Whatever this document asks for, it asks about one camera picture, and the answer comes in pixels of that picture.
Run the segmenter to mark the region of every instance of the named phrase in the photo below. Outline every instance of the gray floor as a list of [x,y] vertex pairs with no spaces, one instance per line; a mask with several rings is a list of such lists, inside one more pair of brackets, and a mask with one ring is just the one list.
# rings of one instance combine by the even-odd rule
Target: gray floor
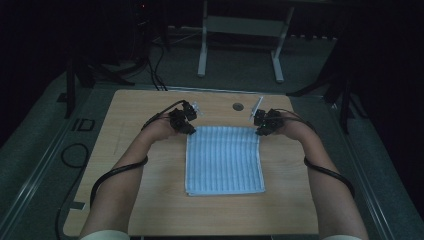
[[[257,39],[244,44],[228,36],[213,37],[204,78],[197,77],[198,36],[173,44],[171,52],[165,53],[158,74],[171,90],[292,92],[316,79],[334,46],[334,42],[326,40],[287,40],[281,57],[286,81],[277,84],[269,51],[262,41],[257,48],[251,48],[251,41]],[[159,56],[160,49],[155,47],[151,56],[153,64]],[[146,70],[127,76],[127,79],[136,83],[132,89],[152,89],[150,74]],[[56,102],[59,94],[65,91],[64,75],[46,89],[26,120],[0,150],[1,239],[56,238],[57,210],[79,172],[66,167],[60,160],[60,153],[66,146],[77,142],[92,149],[113,93],[120,88],[123,87],[100,78],[94,89],[78,87],[79,107],[67,120],[63,118],[66,106]],[[329,106],[320,98],[325,88],[292,98],[293,106],[295,111],[313,122],[336,165],[354,183],[355,199],[371,239],[422,239],[424,224],[372,124],[353,110],[355,118],[349,119],[350,134],[345,135],[338,126],[337,106]],[[77,118],[95,120],[94,129],[90,132],[72,131]],[[75,165],[82,164],[84,157],[78,147],[65,154],[65,159]],[[61,211],[59,229],[66,218],[73,192],[70,195]],[[318,239],[315,235],[273,238]]]

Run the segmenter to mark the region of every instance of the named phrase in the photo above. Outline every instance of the small round object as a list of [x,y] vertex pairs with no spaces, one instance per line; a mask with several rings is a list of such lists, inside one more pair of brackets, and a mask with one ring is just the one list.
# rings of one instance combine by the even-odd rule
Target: small round object
[[241,103],[234,103],[233,109],[236,110],[236,111],[242,111],[244,109],[244,106]]

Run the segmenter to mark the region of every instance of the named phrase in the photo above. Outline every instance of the cable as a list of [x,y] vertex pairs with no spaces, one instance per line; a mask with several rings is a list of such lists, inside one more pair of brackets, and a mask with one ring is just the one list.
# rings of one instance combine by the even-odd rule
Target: cable
[[318,171],[320,173],[327,174],[328,176],[331,176],[331,177],[341,181],[342,183],[344,183],[347,186],[347,188],[349,188],[349,191],[352,194],[352,197],[355,198],[355,188],[353,187],[352,183],[349,180],[347,180],[347,178],[345,178],[342,175],[340,175],[336,172],[333,172],[333,171],[331,171],[327,168],[323,168],[323,167],[320,167],[320,166],[313,165],[311,162],[309,162],[309,160],[306,157],[304,159],[304,163],[307,167],[312,168],[313,170]]
[[175,107],[176,105],[180,104],[180,103],[185,103],[185,100],[180,100],[175,102],[174,104],[172,104],[171,106],[165,108],[163,111],[161,111],[160,113],[156,113],[153,117],[151,117],[149,120],[147,120],[147,122],[143,125],[143,127],[141,128],[141,131],[143,131],[143,129],[145,129],[150,123],[152,123],[153,121],[156,121],[160,118],[160,116],[162,114],[164,114],[166,111],[168,111],[169,109]]
[[122,173],[122,172],[126,172],[132,169],[136,169],[139,168],[141,166],[146,165],[146,163],[148,162],[149,158],[146,156],[143,161],[138,162],[138,163],[133,163],[133,164],[129,164],[126,166],[122,166],[119,168],[115,168],[110,170],[109,172],[103,174],[99,179],[97,179],[97,181],[94,183],[93,188],[91,189],[91,194],[90,194],[90,207],[93,206],[93,202],[94,199],[96,198],[96,194],[97,194],[97,190],[99,189],[100,185],[106,181],[107,179],[109,179],[112,176],[115,176],[116,174]]
[[[161,111],[160,113],[155,114],[152,118],[150,118],[141,128],[141,131],[143,131],[143,129],[145,129],[150,123],[152,123],[153,121],[156,121],[158,119],[164,119],[164,118],[169,118],[169,117],[161,117],[162,114],[164,114],[166,111],[168,111],[169,109],[173,108],[174,106],[180,104],[180,103],[186,103],[187,101],[185,100],[180,100],[175,102],[174,104],[172,104],[171,106],[165,108],[163,111]],[[130,165],[126,165],[126,166],[122,166],[119,168],[115,168],[110,170],[109,172],[103,174],[93,185],[93,188],[91,189],[91,194],[90,194],[90,206],[93,205],[94,199],[96,198],[96,194],[97,194],[97,190],[99,189],[100,185],[106,181],[108,178],[115,176],[116,174],[125,172],[125,171],[129,171],[141,166],[146,165],[147,161],[149,160],[149,158],[146,156],[143,161],[139,162],[139,163],[133,163]]]
[[[83,147],[83,148],[84,148],[84,151],[85,151],[85,158],[84,158],[84,164],[83,164],[83,165],[81,165],[81,166],[75,166],[75,165],[72,165],[72,164],[68,163],[68,162],[65,160],[65,152],[66,152],[68,149],[70,149],[71,147],[74,147],[74,146],[81,146],[81,147]],[[67,146],[65,149],[63,149],[63,150],[62,150],[62,153],[61,153],[61,155],[60,155],[60,158],[61,158],[61,160],[62,160],[62,163],[63,163],[63,164],[65,164],[66,166],[68,166],[68,167],[70,167],[70,168],[79,168],[79,169],[80,169],[80,171],[79,171],[79,173],[78,173],[78,176],[76,177],[76,179],[75,179],[75,180],[74,180],[74,182],[72,183],[71,187],[69,188],[68,192],[66,193],[65,198],[63,199],[62,204],[60,205],[60,208],[58,208],[58,209],[57,209],[57,212],[56,212],[56,218],[55,218],[55,233],[56,233],[56,238],[57,238],[58,240],[60,240],[60,239],[61,239],[61,237],[60,237],[60,231],[59,231],[59,219],[60,219],[60,214],[62,213],[63,206],[65,205],[66,201],[68,200],[69,196],[71,195],[72,190],[74,189],[74,187],[75,187],[75,185],[77,184],[78,180],[81,178],[81,175],[82,175],[82,173],[84,172],[84,170],[85,170],[85,168],[86,168],[86,166],[87,166],[87,164],[88,164],[88,160],[89,160],[89,158],[90,158],[90,151],[88,150],[87,146],[85,146],[84,144],[82,144],[82,143],[74,143],[74,144],[71,144],[71,145]]]
[[[286,109],[282,109],[282,108],[274,109],[274,110],[286,111],[288,113],[295,115],[298,118],[294,118],[294,117],[265,117],[264,119],[283,119],[283,120],[298,121],[298,122],[301,122],[301,123],[307,125],[308,127],[310,127],[316,133],[315,127],[310,122],[302,119],[298,114],[291,112],[289,110],[286,110]],[[333,171],[331,171],[327,168],[323,168],[323,167],[312,164],[311,162],[309,162],[309,160],[306,157],[304,159],[304,163],[307,167],[309,167],[309,168],[311,168],[315,171],[326,174],[328,176],[331,176],[331,177],[343,182],[347,186],[347,188],[349,188],[349,191],[352,194],[352,197],[355,197],[355,188],[353,187],[352,183],[347,178],[345,178],[342,175],[340,175],[336,172],[333,172]]]
[[158,68],[159,68],[159,64],[162,61],[162,58],[163,58],[163,56],[165,54],[165,50],[163,49],[162,45],[160,45],[160,44],[153,43],[153,45],[156,45],[156,46],[159,46],[160,47],[161,54],[160,54],[159,60],[157,61],[157,63],[156,63],[156,65],[155,65],[154,68],[152,66],[152,63],[151,63],[150,59],[148,59],[148,65],[149,65],[149,68],[150,68],[150,78],[152,80],[153,85],[155,85],[155,87],[156,87],[156,89],[158,91],[160,91],[159,88],[158,88],[158,86],[157,86],[158,84],[159,84],[159,86],[160,86],[160,88],[161,88],[162,91],[168,91],[168,89],[166,88],[166,86],[165,86],[165,84],[163,82],[163,79],[157,74],[157,71],[158,71]]

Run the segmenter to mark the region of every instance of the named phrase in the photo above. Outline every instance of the dark background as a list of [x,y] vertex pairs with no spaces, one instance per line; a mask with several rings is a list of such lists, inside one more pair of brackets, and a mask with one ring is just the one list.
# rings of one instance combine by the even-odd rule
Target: dark background
[[[239,1],[217,1],[225,15]],[[343,5],[346,1],[336,1]],[[147,1],[3,1],[0,5],[0,115],[2,145],[25,118],[46,86],[62,74],[75,52],[100,63],[134,59],[134,23],[142,21]],[[163,15],[150,16],[175,26],[200,26],[202,1],[164,1]],[[373,122],[420,215],[424,199],[421,149],[424,134],[424,3],[418,0],[376,0],[369,6],[298,4],[290,34],[338,38],[328,71],[353,74],[356,93]],[[246,12],[279,18],[263,5]],[[153,34],[164,34],[160,31]]]

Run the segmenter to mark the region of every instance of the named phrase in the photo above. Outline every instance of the white stand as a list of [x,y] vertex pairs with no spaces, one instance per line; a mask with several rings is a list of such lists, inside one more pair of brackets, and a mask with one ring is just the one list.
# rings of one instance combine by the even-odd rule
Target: white stand
[[278,83],[284,81],[283,71],[281,70],[280,53],[290,20],[293,16],[294,7],[288,11],[285,21],[258,20],[231,18],[221,16],[208,16],[208,1],[203,1],[203,28],[202,28],[202,48],[200,50],[199,68],[197,75],[204,77],[206,73],[206,59],[208,53],[207,34],[208,32],[222,32],[233,34],[246,34],[256,36],[278,37],[277,48],[271,51],[272,65],[274,66],[275,80]]

